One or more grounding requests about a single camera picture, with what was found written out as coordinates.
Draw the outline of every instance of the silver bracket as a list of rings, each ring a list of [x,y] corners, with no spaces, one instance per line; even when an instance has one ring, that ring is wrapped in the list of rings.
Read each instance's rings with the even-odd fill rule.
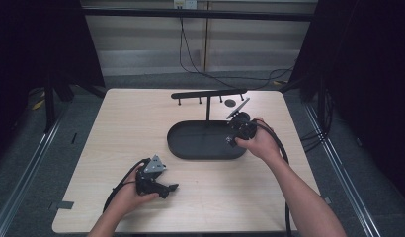
[[[162,164],[160,158],[157,155],[154,155],[144,169],[144,173],[163,172],[165,169],[166,166]]]
[[[328,198],[328,197],[325,197],[325,202],[329,205],[329,204],[332,204],[332,201],[331,201],[331,199],[330,198]]]

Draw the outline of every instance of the gray carpet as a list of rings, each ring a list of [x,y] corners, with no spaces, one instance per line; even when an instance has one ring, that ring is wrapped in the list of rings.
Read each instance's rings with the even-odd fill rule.
[[[216,76],[232,75],[268,78],[270,72],[218,72]],[[288,74],[280,78],[285,80]],[[265,81],[248,79],[224,79],[235,87],[256,88]],[[107,89],[111,88],[177,88],[177,89],[230,89],[213,78],[198,74],[175,73],[106,78]],[[276,90],[270,83],[263,90]],[[85,145],[102,99],[82,89],[74,88],[75,98],[69,103],[62,118],[59,131],[53,139],[43,162],[26,196],[10,225],[7,236],[60,236],[51,230],[56,212],[48,210],[53,201],[62,200],[71,175]],[[284,94],[291,116],[300,137],[314,130],[307,117],[304,105],[298,98],[298,91]],[[37,98],[30,99],[30,105]],[[28,106],[15,138],[0,159],[0,209],[24,172],[39,144],[44,129],[44,107],[31,111]],[[335,114],[330,138],[337,149],[345,168],[349,172],[365,205],[372,214],[381,236],[405,236],[405,201],[390,182],[378,171],[372,158],[356,143],[356,137],[348,125]],[[317,146],[307,153],[307,158],[316,178],[320,192],[332,203],[337,216],[349,236],[365,236],[365,232],[342,189],[341,183],[323,148]],[[232,236],[270,236],[259,234],[233,234]]]

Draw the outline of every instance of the person's right hand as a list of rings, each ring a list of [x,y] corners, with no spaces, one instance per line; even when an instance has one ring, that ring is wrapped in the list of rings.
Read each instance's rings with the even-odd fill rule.
[[[258,124],[270,129],[270,127],[264,123],[262,118],[254,119]],[[261,158],[262,160],[271,159],[275,157],[282,157],[280,149],[277,146],[274,139],[261,127],[257,127],[256,135],[254,138],[244,140],[236,137],[236,143],[238,146],[248,149],[252,154]]]

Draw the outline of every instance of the white wall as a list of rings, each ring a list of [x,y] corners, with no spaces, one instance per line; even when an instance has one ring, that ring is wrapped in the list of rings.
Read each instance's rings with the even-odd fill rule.
[[[82,4],[173,8],[173,0],[83,0]],[[221,11],[313,13],[315,6],[315,1],[308,0],[198,1],[198,9]],[[184,71],[179,59],[179,19],[87,16],[87,21],[104,75]],[[206,71],[290,67],[298,56],[307,28],[308,23],[298,22],[184,19],[193,63],[198,70]],[[192,69],[184,41],[183,46],[183,64]]]

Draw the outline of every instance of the black tray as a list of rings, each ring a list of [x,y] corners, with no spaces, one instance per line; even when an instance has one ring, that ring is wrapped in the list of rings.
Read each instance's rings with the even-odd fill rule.
[[[168,132],[171,152],[188,160],[230,160],[242,156],[246,149],[231,147],[227,136],[236,131],[226,120],[186,120],[176,123]]]

